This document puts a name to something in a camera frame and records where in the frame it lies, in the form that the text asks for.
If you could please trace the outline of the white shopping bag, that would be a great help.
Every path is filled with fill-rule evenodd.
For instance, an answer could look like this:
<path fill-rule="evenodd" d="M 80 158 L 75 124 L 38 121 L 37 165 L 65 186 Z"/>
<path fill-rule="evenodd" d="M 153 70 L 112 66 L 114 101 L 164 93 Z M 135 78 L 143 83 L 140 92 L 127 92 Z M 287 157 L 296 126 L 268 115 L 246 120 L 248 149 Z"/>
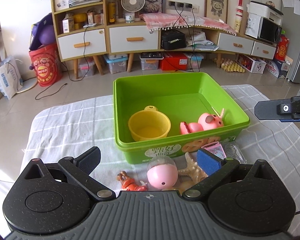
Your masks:
<path fill-rule="evenodd" d="M 23 87 L 23 80 L 13 56 L 0 62 L 0 92 L 10 100 Z"/>

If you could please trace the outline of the red cartoon storage bucket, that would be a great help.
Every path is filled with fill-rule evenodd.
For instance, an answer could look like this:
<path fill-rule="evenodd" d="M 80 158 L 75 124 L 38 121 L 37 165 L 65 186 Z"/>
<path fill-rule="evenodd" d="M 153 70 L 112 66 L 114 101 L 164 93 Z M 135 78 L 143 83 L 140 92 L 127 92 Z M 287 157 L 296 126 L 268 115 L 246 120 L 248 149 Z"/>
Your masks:
<path fill-rule="evenodd" d="M 56 43 L 29 51 L 31 67 L 41 87 L 53 85 L 62 78 L 62 70 Z"/>

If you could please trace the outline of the grey checked table cloth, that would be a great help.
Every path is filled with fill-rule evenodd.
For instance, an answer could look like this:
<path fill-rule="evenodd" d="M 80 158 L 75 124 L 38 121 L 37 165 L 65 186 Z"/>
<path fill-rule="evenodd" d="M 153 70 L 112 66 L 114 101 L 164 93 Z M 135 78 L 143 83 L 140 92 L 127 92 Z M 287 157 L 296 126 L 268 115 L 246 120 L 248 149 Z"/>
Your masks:
<path fill-rule="evenodd" d="M 296 203 L 299 215 L 290 233 L 300 235 L 300 129 L 293 123 L 260 121 L 254 107 L 266 96 L 251 85 L 225 86 L 225 91 L 250 118 L 235 142 L 247 163 L 265 159 L 284 182 Z M 137 181 L 147 181 L 146 164 L 130 165 L 114 140 L 114 107 L 112 96 L 102 96 L 56 106 L 37 114 L 32 122 L 22 165 L 33 158 L 55 163 L 67 156 L 76 157 L 92 146 L 101 150 L 101 163 L 92 177 L 115 192 L 121 186 L 116 180 L 126 171 Z"/>

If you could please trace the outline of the purple plush toy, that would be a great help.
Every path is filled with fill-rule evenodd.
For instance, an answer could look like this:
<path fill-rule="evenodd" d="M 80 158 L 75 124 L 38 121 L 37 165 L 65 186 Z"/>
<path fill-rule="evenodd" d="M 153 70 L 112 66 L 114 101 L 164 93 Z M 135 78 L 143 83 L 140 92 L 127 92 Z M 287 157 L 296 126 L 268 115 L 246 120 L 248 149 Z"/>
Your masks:
<path fill-rule="evenodd" d="M 55 43 L 56 37 L 51 13 L 33 25 L 32 36 L 33 39 L 29 47 L 30 51 Z"/>

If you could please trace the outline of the beige starfish toy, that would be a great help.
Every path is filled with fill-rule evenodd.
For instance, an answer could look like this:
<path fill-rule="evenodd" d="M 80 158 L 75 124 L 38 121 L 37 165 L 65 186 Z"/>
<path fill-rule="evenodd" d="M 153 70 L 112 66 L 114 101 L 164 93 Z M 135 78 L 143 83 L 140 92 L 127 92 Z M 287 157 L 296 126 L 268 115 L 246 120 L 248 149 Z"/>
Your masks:
<path fill-rule="evenodd" d="M 198 163 L 192 159 L 189 152 L 185 153 L 185 160 L 187 167 L 178 170 L 179 176 L 189 177 L 195 184 L 198 184 L 208 177 L 208 175 L 199 167 Z"/>

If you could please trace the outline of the yellow toy pot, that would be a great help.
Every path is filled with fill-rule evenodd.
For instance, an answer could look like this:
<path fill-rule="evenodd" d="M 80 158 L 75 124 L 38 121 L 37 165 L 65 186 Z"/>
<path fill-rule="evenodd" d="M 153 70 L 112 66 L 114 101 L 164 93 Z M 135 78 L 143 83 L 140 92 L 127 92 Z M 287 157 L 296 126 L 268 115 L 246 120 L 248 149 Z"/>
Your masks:
<path fill-rule="evenodd" d="M 167 137 L 171 121 L 157 107 L 147 106 L 130 117 L 128 128 L 134 141 L 155 140 Z"/>

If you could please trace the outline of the orange toy figure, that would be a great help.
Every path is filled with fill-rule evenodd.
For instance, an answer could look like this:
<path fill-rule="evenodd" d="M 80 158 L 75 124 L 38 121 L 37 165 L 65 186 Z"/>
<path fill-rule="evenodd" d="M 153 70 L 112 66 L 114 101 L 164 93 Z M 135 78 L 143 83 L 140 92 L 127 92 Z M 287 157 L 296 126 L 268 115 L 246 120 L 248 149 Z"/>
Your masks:
<path fill-rule="evenodd" d="M 147 191 L 148 186 L 143 181 L 140 181 L 140 185 L 136 183 L 135 179 L 128 176 L 126 171 L 121 171 L 116 176 L 117 181 L 121 183 L 121 189 L 123 191 Z"/>

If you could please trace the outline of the egg tray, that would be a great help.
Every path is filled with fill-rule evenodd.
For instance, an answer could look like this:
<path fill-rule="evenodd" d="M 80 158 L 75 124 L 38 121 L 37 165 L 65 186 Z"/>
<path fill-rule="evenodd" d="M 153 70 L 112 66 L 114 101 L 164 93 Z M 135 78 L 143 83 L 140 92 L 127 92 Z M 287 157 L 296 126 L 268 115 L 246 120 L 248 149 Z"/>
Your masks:
<path fill-rule="evenodd" d="M 244 73 L 245 69 L 236 61 L 221 58 L 220 66 L 219 68 L 222 68 L 222 70 L 229 72 L 229 73 Z"/>

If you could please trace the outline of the black microwave oven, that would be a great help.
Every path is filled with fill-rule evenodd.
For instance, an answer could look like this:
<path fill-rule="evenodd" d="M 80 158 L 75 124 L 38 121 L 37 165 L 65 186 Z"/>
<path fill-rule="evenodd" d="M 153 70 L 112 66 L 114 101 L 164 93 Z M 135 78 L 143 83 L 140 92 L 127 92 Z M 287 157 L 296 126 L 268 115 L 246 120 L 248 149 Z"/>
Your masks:
<path fill-rule="evenodd" d="M 278 44 L 281 33 L 282 27 L 272 20 L 260 15 L 248 14 L 245 35 L 258 40 Z"/>

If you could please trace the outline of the pink toy card box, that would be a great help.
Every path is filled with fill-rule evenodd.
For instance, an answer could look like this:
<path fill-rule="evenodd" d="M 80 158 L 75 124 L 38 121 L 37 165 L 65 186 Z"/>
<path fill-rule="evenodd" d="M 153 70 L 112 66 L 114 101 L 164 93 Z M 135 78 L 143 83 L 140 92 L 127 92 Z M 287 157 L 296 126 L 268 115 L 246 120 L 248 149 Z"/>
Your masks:
<path fill-rule="evenodd" d="M 220 159 L 225 159 L 226 154 L 223 150 L 223 147 L 220 142 L 211 142 L 202 146 L 202 149 L 209 151 L 210 153 L 214 154 L 215 156 L 219 157 Z"/>

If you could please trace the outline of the green plastic cookie box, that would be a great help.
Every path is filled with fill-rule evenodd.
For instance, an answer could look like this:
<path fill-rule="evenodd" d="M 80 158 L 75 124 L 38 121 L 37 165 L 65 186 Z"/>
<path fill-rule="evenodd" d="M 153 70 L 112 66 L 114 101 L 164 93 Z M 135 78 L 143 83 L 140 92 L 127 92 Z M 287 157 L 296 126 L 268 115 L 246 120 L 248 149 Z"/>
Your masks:
<path fill-rule="evenodd" d="M 206 73 L 175 73 L 118 78 L 113 83 L 115 142 L 129 164 L 153 157 L 179 157 L 215 141 L 233 141 L 250 124 L 249 116 Z M 138 141 L 129 119 L 140 111 L 159 111 L 170 120 L 165 138 Z M 209 113 L 222 117 L 223 126 L 182 135 L 180 124 L 197 122 Z"/>

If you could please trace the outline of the red box under cabinet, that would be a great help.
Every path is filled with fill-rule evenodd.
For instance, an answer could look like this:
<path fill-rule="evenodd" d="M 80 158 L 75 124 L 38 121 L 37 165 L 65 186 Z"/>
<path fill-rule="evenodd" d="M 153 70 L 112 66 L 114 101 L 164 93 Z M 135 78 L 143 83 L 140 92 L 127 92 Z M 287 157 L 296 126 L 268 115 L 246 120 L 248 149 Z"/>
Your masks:
<path fill-rule="evenodd" d="M 187 70 L 187 59 L 181 52 L 164 52 L 159 67 L 162 71 Z"/>

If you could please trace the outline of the clear plastic toy container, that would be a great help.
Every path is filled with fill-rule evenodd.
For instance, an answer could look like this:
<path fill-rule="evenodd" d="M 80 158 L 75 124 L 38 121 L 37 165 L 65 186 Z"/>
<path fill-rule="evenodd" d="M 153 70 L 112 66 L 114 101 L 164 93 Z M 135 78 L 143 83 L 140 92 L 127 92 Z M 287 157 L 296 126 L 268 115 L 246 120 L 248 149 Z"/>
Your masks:
<path fill-rule="evenodd" d="M 227 157 L 234 158 L 241 164 L 247 164 L 247 160 L 243 156 L 239 146 L 234 141 L 223 143 L 222 147 Z"/>

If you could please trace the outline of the black bag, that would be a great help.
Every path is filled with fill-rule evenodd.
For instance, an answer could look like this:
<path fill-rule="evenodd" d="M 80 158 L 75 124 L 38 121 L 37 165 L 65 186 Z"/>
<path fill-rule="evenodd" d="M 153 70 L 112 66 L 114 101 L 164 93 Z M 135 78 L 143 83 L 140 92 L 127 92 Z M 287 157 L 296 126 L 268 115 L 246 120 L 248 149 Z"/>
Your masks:
<path fill-rule="evenodd" d="M 186 36 L 176 29 L 161 32 L 161 48 L 163 50 L 176 50 L 186 48 Z"/>

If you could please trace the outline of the pink capsule ball toy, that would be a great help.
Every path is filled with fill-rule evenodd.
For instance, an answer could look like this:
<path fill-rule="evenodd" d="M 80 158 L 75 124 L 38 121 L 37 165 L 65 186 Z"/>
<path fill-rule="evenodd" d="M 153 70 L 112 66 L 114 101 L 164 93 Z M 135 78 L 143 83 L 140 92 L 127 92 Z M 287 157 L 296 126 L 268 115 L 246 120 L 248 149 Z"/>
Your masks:
<path fill-rule="evenodd" d="M 175 162 L 167 156 L 157 156 L 147 165 L 147 179 L 150 185 L 158 190 L 169 190 L 178 180 L 178 169 Z"/>

